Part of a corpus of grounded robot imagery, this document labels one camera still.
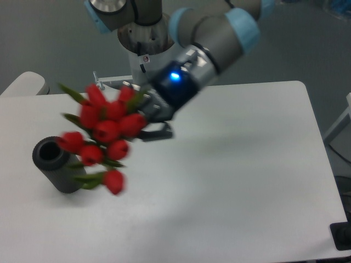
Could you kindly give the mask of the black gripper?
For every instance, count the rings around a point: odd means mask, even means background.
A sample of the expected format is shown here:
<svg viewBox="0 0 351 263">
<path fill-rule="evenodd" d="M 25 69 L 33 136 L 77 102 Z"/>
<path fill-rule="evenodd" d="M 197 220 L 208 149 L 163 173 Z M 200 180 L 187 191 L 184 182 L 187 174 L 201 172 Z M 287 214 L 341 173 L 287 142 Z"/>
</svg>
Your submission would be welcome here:
<svg viewBox="0 0 351 263">
<path fill-rule="evenodd" d="M 180 62 L 172 61 L 141 87 L 122 82 L 122 102 L 126 109 L 138 108 L 149 122 L 133 140 L 152 142 L 173 138 L 173 128 L 165 121 L 171 120 L 199 92 L 190 73 L 181 67 Z"/>
</svg>

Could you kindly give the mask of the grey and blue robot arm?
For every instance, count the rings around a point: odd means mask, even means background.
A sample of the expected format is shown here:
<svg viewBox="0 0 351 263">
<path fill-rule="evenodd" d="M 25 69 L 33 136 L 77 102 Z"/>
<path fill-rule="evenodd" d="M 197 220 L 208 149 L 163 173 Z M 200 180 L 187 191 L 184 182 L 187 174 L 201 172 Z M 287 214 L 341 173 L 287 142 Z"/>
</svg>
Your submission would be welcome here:
<svg viewBox="0 0 351 263">
<path fill-rule="evenodd" d="M 96 77 L 101 88 L 137 90 L 135 109 L 157 131 L 138 134 L 143 141 L 170 139 L 174 114 L 258 43 L 257 21 L 274 1 L 214 1 L 200 9 L 163 12 L 161 1 L 85 1 L 102 33 L 116 32 L 129 56 L 130 76 Z"/>
</svg>

